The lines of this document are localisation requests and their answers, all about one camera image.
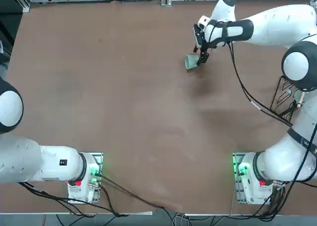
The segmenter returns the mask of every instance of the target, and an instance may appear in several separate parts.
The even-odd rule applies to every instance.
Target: brown table
[[[236,16],[295,2],[239,2]],[[184,57],[194,47],[192,25],[213,7],[189,2],[172,8],[158,3],[32,8],[23,15],[7,77],[25,104],[14,134],[42,145],[104,152],[104,173],[169,209],[228,214],[232,153],[264,150],[287,128],[246,100],[228,47],[215,50],[196,72],[186,72]],[[235,44],[243,82],[267,105],[284,52]],[[64,182],[37,185],[66,195]],[[152,209],[107,188],[121,212]],[[65,211],[17,184],[1,185],[0,192],[1,212]],[[316,215],[316,197],[316,190],[296,185],[281,213]],[[253,213],[257,207],[235,203],[233,213]]]

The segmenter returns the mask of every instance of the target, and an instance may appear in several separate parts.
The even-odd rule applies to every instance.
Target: black band
[[[221,37],[222,37],[223,40],[224,40],[224,44],[228,43],[227,38],[228,38],[228,23],[229,23],[229,22],[230,22],[230,21],[225,22],[225,23],[223,24],[223,27],[222,27]]]
[[[83,169],[82,169],[79,177],[77,177],[75,180],[72,180],[72,181],[82,181],[85,177],[86,170],[87,170],[87,161],[86,161],[84,154],[82,154],[82,153],[78,153],[78,154],[81,156],[81,158],[83,160]]]
[[[257,152],[253,158],[253,162],[252,162],[252,168],[253,168],[253,171],[254,171],[254,175],[256,176],[256,178],[258,179],[258,181],[264,181],[265,182],[265,185],[271,185],[273,183],[273,180],[268,180],[268,179],[265,179],[259,172],[259,169],[258,169],[258,157],[259,155],[261,154],[262,152]]]
[[[309,146],[309,141],[298,134],[294,129],[290,128],[287,133],[289,136],[291,136],[292,139],[294,139],[296,142],[298,142],[300,145],[302,145],[304,148],[308,148]],[[309,151],[317,158],[317,146],[312,143],[311,147],[309,148]]]
[[[246,41],[249,40],[254,31],[254,26],[252,21],[248,19],[244,20],[238,20],[238,21],[232,21],[232,22],[218,22],[217,20],[212,19],[209,21],[210,25],[216,27],[216,28],[223,28],[224,26],[227,27],[241,27],[242,28],[242,34],[235,35],[235,36],[228,36],[226,38],[219,37],[214,40],[212,40],[209,43],[209,48],[215,49],[217,47],[217,44],[220,42],[232,42],[232,41]]]
[[[222,0],[226,5],[234,7],[234,0]]]
[[[8,133],[8,132],[14,130],[19,125],[19,123],[21,122],[21,119],[22,119],[23,113],[24,113],[24,105],[23,105],[23,100],[22,100],[22,97],[21,97],[20,93],[17,91],[17,89],[15,89],[12,85],[7,83],[6,81],[2,80],[2,78],[0,77],[0,95],[2,95],[4,92],[7,92],[7,91],[13,91],[13,92],[17,93],[19,95],[19,97],[21,98],[21,101],[22,101],[22,115],[21,115],[20,120],[13,126],[6,126],[6,125],[4,125],[4,124],[2,124],[0,122],[0,134]]]

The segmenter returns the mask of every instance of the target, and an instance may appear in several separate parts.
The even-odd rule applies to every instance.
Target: paper cup
[[[198,55],[187,55],[185,57],[185,67],[187,70],[197,67]]]

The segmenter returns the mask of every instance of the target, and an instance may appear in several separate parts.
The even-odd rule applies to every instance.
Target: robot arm
[[[201,49],[197,66],[207,61],[208,49],[227,42],[283,46],[288,48],[281,62],[284,76],[301,91],[309,92],[294,125],[279,142],[264,152],[244,156],[240,174],[249,204],[262,204],[272,192],[273,180],[294,179],[317,124],[316,23],[315,10],[303,4],[273,8],[236,21],[233,1],[220,0],[210,18],[202,16],[194,25],[196,49]],[[316,157],[317,138],[298,180],[315,174]]]
[[[0,78],[0,183],[68,181],[69,198],[96,202],[99,179],[92,172],[101,169],[92,154],[8,134],[20,123],[23,107],[19,92]]]

